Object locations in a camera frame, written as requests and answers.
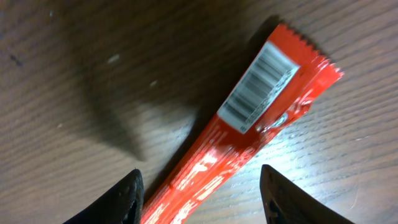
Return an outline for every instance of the red plastic packet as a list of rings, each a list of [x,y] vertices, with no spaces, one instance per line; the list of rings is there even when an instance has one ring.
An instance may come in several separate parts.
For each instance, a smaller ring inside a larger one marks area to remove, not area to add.
[[[279,24],[227,100],[156,194],[142,223],[183,223],[342,72]]]

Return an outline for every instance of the red candy wrapper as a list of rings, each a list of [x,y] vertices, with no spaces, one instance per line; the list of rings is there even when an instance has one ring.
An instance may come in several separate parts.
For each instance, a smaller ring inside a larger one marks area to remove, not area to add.
[[[279,24],[217,114],[145,204],[142,223],[183,223],[342,75],[306,40]]]

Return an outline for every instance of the wooden table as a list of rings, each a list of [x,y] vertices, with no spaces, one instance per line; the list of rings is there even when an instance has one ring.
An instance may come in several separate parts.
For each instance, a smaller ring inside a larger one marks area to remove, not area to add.
[[[398,223],[394,0],[1,1],[1,223],[64,222],[135,167],[153,193],[274,14],[346,75],[187,223],[265,223],[262,164],[354,222]]]

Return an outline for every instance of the wood grain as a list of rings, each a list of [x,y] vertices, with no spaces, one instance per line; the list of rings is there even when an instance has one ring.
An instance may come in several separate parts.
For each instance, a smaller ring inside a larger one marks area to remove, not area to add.
[[[346,75],[187,223],[265,223],[262,164],[356,223],[398,223],[395,0],[0,1],[1,223],[64,222],[135,167],[150,195],[275,14]]]

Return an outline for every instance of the white barcode label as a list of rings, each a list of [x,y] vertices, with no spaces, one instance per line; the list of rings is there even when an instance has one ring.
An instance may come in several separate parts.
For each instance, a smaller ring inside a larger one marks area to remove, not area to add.
[[[267,41],[217,115],[240,133],[261,117],[300,68]]]

